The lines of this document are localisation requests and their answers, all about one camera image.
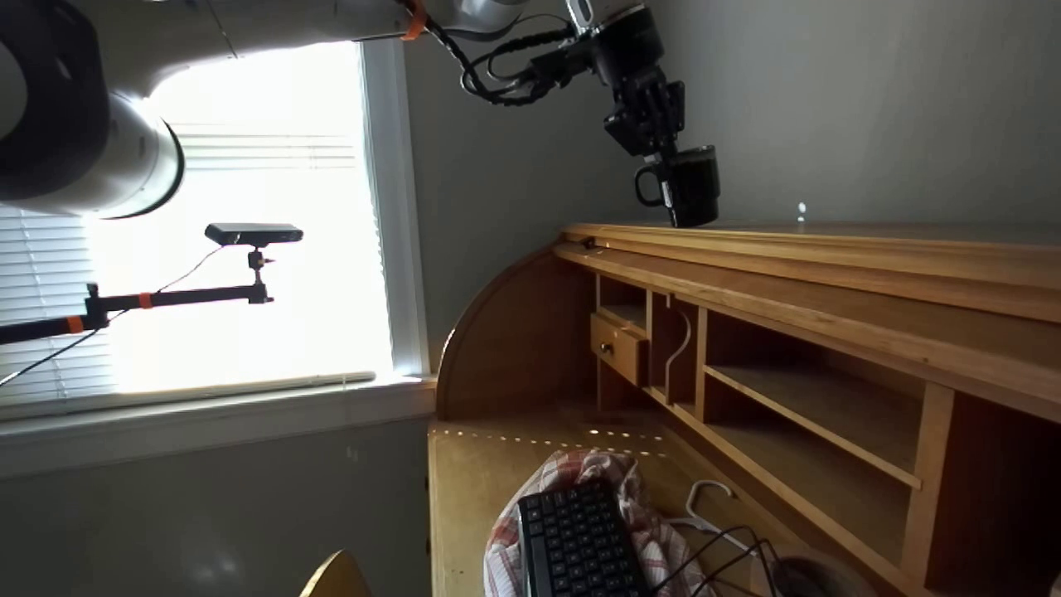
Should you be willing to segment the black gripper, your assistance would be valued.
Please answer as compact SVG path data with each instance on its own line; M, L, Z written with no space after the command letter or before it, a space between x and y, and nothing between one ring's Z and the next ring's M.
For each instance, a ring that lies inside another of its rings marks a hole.
M604 128L630 157L672 157L684 128L684 88L659 68L655 16L640 0L564 0L590 69L614 96Z

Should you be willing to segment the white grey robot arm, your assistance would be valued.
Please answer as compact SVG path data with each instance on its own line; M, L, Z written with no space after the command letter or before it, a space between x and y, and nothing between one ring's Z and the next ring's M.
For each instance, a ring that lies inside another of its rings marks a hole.
M614 96L604 128L634 157L667 157L684 88L640 0L564 0L527 29L531 0L0 0L0 204L136 220L182 185L178 132L144 111L174 69L307 44L432 38L465 92L527 106L580 74Z

